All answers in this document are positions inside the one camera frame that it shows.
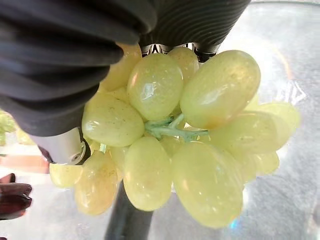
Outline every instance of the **green grape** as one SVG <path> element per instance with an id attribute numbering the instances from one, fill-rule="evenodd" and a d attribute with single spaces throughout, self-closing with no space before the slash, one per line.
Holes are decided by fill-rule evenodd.
<path id="1" fill-rule="evenodd" d="M 170 159 L 154 137 L 134 142 L 125 157 L 124 189 L 130 202 L 143 211 L 153 211 L 171 195 Z"/>
<path id="2" fill-rule="evenodd" d="M 172 159 L 173 184 L 185 209 L 200 224 L 222 228 L 242 210 L 243 196 L 234 171 L 222 155 L 202 142 L 188 142 Z"/>
<path id="3" fill-rule="evenodd" d="M 19 144 L 36 145 L 35 142 L 32 141 L 32 139 L 29 137 L 29 135 L 25 133 L 20 127 L 16 128 L 15 135 Z"/>
<path id="4" fill-rule="evenodd" d="M 94 142 L 92 139 L 90 139 L 86 135 L 83 135 L 83 138 L 85 139 L 85 141 L 88 143 L 89 146 Z"/>
<path id="5" fill-rule="evenodd" d="M 296 131 L 301 122 L 300 113 L 291 103 L 288 102 L 271 102 L 261 104 L 258 106 L 256 111 L 275 114 L 282 118 L 290 128 L 291 134 Z"/>
<path id="6" fill-rule="evenodd" d="M 242 111 L 259 84 L 260 69 L 249 54 L 225 51 L 206 61 L 190 79 L 180 108 L 191 126 L 213 129 Z"/>
<path id="7" fill-rule="evenodd" d="M 128 153 L 129 147 L 110 147 L 110 154 L 116 167 L 123 172 L 125 169 L 125 159 Z"/>
<path id="8" fill-rule="evenodd" d="M 110 155 L 111 160 L 113 161 L 113 163 L 115 165 L 118 183 L 120 183 L 122 181 L 122 179 L 124 178 L 125 157 L 126 157 L 126 151 L 124 149 L 126 149 L 126 151 L 128 151 L 129 147 L 128 146 L 110 147 L 110 149 L 106 152 L 106 154 Z"/>
<path id="9" fill-rule="evenodd" d="M 230 171 L 233 171 L 233 175 L 235 180 L 237 181 L 239 187 L 244 189 L 244 183 L 246 182 L 243 177 L 242 166 L 239 161 L 235 159 L 235 157 L 230 154 L 227 150 L 219 147 L 215 147 L 215 150 L 221 155 L 223 163 L 227 166 Z"/>
<path id="10" fill-rule="evenodd" d="M 272 174 L 279 167 L 279 157 L 276 152 L 254 154 L 252 159 L 255 161 L 257 176 Z"/>
<path id="11" fill-rule="evenodd" d="M 168 55 L 150 54 L 133 69 L 127 92 L 132 106 L 149 121 L 166 118 L 178 105 L 183 90 L 178 64 Z"/>
<path id="12" fill-rule="evenodd" d="M 199 69 L 197 55 L 187 47 L 176 47 L 168 55 L 179 65 L 183 75 L 183 82 L 186 84 Z"/>
<path id="13" fill-rule="evenodd" d="M 132 144 L 144 134 L 144 123 L 130 105 L 97 92 L 84 107 L 82 131 L 92 140 L 114 147 Z"/>
<path id="14" fill-rule="evenodd" d="M 261 154 L 276 151 L 290 137 L 279 117 L 259 111 L 244 111 L 228 124 L 209 131 L 210 143 L 230 153 Z"/>
<path id="15" fill-rule="evenodd" d="M 125 102 L 126 104 L 130 104 L 129 96 L 127 94 L 127 89 L 125 87 L 120 87 L 114 91 L 108 91 L 108 92 L 106 92 L 106 94 L 109 94 L 109 95 L 115 97 L 116 99 L 119 99 L 119 100 Z"/>
<path id="16" fill-rule="evenodd" d="M 170 158 L 172 158 L 172 156 L 181 147 L 181 142 L 179 141 L 178 138 L 176 138 L 174 136 L 164 135 L 164 136 L 162 136 L 160 143 Z"/>
<path id="17" fill-rule="evenodd" d="M 94 151 L 82 165 L 74 196 L 79 211 L 99 215 L 112 204 L 117 192 L 117 171 L 109 154 Z"/>
<path id="18" fill-rule="evenodd" d="M 6 134 L 4 131 L 0 131 L 0 146 L 6 145 Z"/>
<path id="19" fill-rule="evenodd" d="M 79 181 L 82 174 L 82 166 L 50 163 L 49 172 L 54 185 L 59 188 L 70 188 Z"/>
<path id="20" fill-rule="evenodd" d="M 233 157 L 239 164 L 239 171 L 241 174 L 242 181 L 248 183 L 256 179 L 256 161 L 252 158 L 253 155 L 250 154 L 234 154 Z"/>
<path id="21" fill-rule="evenodd" d="M 258 107 L 259 107 L 259 97 L 258 97 L 258 94 L 256 93 L 244 110 L 254 111 L 254 110 L 257 110 Z"/>
<path id="22" fill-rule="evenodd" d="M 139 44 L 117 43 L 117 45 L 122 48 L 123 57 L 118 63 L 111 65 L 108 75 L 100 83 L 101 88 L 107 91 L 127 86 L 131 71 L 142 58 Z"/>
<path id="23" fill-rule="evenodd" d="M 16 130 L 17 124 L 13 117 L 0 109 L 0 129 L 4 132 L 12 133 Z"/>

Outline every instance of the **bunch of grapes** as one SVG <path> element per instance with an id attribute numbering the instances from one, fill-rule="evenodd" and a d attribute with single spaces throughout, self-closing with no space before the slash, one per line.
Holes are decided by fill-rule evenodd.
<path id="1" fill-rule="evenodd" d="M 6 133 L 13 132 L 15 132 L 19 144 L 35 145 L 29 135 L 18 126 L 14 118 L 9 113 L 0 109 L 0 146 L 6 145 Z"/>
<path id="2" fill-rule="evenodd" d="M 108 209 L 122 178 L 143 211 L 163 206 L 173 184 L 199 223 L 228 225 L 241 213 L 244 184 L 279 166 L 276 150 L 299 113 L 286 102 L 258 104 L 260 69 L 243 51 L 199 67 L 185 47 L 144 58 L 138 45 L 121 47 L 124 58 L 84 109 L 92 156 L 83 166 L 50 165 L 53 182 L 74 185 L 78 209 L 90 215 Z"/>

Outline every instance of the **grape stem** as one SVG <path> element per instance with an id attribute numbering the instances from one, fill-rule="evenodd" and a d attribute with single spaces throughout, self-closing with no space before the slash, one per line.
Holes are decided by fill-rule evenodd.
<path id="1" fill-rule="evenodd" d="M 183 113 L 180 113 L 180 115 L 175 120 L 173 120 L 168 127 L 171 129 L 175 129 L 184 118 L 185 115 Z"/>
<path id="2" fill-rule="evenodd" d="M 169 117 L 163 121 L 148 121 L 144 124 L 145 130 L 156 137 L 161 139 L 162 135 L 167 136 L 179 136 L 184 138 L 186 142 L 194 141 L 197 136 L 208 135 L 208 130 L 188 131 L 177 129 L 178 124 L 184 119 L 183 113 L 181 113 L 175 120 Z"/>

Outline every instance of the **red object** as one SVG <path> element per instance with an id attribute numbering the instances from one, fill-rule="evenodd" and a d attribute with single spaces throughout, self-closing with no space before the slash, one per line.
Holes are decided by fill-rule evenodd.
<path id="1" fill-rule="evenodd" d="M 15 180 L 16 176 L 13 173 L 0 178 L 0 220 L 21 217 L 31 205 L 31 185 L 16 183 Z"/>

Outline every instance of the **black pole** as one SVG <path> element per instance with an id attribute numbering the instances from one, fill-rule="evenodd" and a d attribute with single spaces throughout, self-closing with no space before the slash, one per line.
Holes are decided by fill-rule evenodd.
<path id="1" fill-rule="evenodd" d="M 146 240 L 152 215 L 131 204 L 121 182 L 104 240 Z"/>

